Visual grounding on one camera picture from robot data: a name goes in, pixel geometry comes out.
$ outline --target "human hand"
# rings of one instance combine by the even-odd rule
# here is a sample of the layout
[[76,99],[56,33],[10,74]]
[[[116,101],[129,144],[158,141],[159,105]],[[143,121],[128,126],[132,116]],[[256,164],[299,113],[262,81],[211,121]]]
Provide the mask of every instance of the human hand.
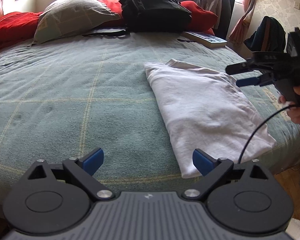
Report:
[[[294,87],[293,90],[296,94],[300,95],[300,86]],[[279,97],[279,103],[286,103],[286,98],[284,96]],[[296,124],[300,124],[300,107],[292,107],[287,110],[288,116],[291,118],[291,121],[293,121]]]

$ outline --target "round black disc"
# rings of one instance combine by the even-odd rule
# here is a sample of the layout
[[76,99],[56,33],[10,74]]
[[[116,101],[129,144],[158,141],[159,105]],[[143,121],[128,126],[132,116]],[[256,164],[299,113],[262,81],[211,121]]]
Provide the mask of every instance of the round black disc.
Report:
[[17,230],[30,234],[50,234],[79,222],[90,208],[87,194],[63,182],[29,183],[13,190],[5,200],[3,212]]
[[207,208],[218,222],[245,234],[283,230],[293,214],[292,200],[285,191],[261,179],[215,189],[207,199]]

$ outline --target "book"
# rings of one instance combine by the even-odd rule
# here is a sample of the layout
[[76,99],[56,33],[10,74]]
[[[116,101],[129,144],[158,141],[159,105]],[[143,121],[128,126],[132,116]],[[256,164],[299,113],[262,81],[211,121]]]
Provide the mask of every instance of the book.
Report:
[[227,41],[207,33],[183,32],[181,35],[208,48],[218,48],[227,45]]

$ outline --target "bed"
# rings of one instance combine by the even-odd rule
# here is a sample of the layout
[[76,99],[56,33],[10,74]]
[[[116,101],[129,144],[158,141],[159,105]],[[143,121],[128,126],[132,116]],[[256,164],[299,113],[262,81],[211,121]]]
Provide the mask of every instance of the bed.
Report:
[[[243,59],[178,36],[78,35],[0,50],[0,205],[35,160],[60,163],[96,147],[105,160],[94,177],[115,192],[181,191],[197,181],[181,178],[143,63],[174,58],[224,71]],[[242,90],[263,118],[279,107],[273,86]],[[300,126],[282,114],[268,129],[277,146],[260,160],[279,173],[300,161]]]

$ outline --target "brown strap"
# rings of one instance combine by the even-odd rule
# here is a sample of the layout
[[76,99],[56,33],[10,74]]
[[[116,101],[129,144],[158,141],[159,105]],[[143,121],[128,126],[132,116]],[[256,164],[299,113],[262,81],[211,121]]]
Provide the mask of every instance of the brown strap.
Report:
[[267,51],[267,49],[269,49],[268,46],[269,33],[270,33],[270,19],[268,18],[266,22],[265,36],[263,37],[261,51]]

